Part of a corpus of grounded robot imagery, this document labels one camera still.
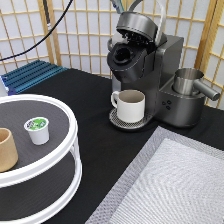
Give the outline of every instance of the kraft paper cup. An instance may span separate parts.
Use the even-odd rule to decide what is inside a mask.
[[[0,173],[11,169],[18,161],[18,153],[12,132],[0,128]]]
[[[28,120],[24,128],[28,131],[30,138],[35,145],[43,145],[49,140],[49,121],[45,117],[35,117]]]

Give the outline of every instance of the coffee machine lid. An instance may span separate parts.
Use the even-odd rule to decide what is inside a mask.
[[[120,15],[117,31],[122,35],[135,33],[146,37],[149,41],[154,41],[158,27],[147,16],[136,12],[123,12]]]
[[[166,12],[160,0],[157,0],[161,9],[161,19],[159,27],[147,16],[133,12],[135,7],[142,0],[135,0],[128,11],[120,15],[117,31],[124,38],[132,39],[132,36],[137,40],[146,38],[150,42],[154,42],[158,47],[167,41],[166,35],[162,32],[166,22]]]

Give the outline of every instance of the coffee machine drip tray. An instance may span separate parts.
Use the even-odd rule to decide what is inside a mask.
[[[145,125],[147,125],[149,123],[149,121],[153,118],[152,115],[150,114],[145,114],[144,118],[138,122],[135,123],[126,123],[124,121],[121,121],[118,117],[117,117],[117,109],[114,108],[111,110],[110,115],[109,115],[109,119],[110,122],[118,129],[121,129],[123,131],[137,131],[141,128],[143,128]]]

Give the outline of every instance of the shoji screen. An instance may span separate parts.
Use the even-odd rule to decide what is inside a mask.
[[[208,100],[207,104],[224,110],[224,0],[219,0],[210,29],[201,70],[205,82],[221,93],[219,101]]]
[[[1,0],[0,10],[0,58],[23,52],[47,32],[41,0]],[[48,53],[46,42],[43,42],[23,56],[0,63],[0,75],[36,59],[49,61],[51,54]]]
[[[48,0],[51,22],[58,20],[68,2]],[[106,63],[107,41],[115,32],[118,18],[109,0],[74,0],[57,27],[59,49],[56,47],[56,53],[60,54],[61,64],[93,74],[110,75]]]
[[[69,0],[48,0],[51,20],[57,21]],[[123,0],[127,8],[132,1]],[[165,33],[184,37],[180,67],[194,67],[210,0],[162,0],[167,11]],[[160,9],[154,0],[136,8],[158,24]],[[57,28],[58,49],[63,66],[94,74],[110,75],[106,63],[107,41],[116,32],[119,15],[109,0],[74,0]]]
[[[184,37],[180,67],[194,67],[210,0],[161,0],[161,2],[167,12],[165,34]],[[149,16],[158,25],[160,8],[156,1],[144,0],[135,11]]]

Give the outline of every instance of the mug handle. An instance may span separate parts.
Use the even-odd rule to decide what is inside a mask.
[[[112,93],[112,95],[111,95],[111,103],[112,103],[112,105],[113,105],[115,108],[117,108],[117,104],[115,103],[114,95],[117,95],[117,97],[118,97],[119,93],[120,93],[120,92],[118,92],[118,91],[114,91],[114,92]]]

